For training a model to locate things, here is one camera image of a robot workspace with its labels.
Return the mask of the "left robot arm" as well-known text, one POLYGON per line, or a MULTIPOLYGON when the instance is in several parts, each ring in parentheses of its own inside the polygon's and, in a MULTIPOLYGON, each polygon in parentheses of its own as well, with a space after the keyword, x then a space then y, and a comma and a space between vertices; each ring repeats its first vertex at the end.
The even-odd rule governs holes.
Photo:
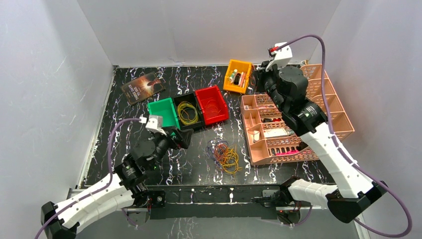
POLYGON ((165 193, 150 191, 144 182, 148 173, 170 149, 187 149, 194 130, 175 126, 154 132, 152 140, 139 142, 114 167, 112 174, 65 201, 47 202, 41 208, 42 230, 49 239, 74 239, 86 226, 127 207, 161 207, 157 198, 165 193))

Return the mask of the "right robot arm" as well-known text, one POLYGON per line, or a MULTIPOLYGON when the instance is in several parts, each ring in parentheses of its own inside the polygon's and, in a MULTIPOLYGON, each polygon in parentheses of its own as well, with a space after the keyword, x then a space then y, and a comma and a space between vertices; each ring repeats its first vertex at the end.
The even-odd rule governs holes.
POLYGON ((305 201, 327 208, 339 221, 349 223, 386 193, 357 170, 357 162, 330 131, 326 113, 306 97, 308 80, 301 69, 278 68, 264 61, 253 76, 256 90, 268 94, 287 127, 314 151, 335 181, 326 185, 293 176, 276 193, 255 198, 255 202, 293 206, 305 201))

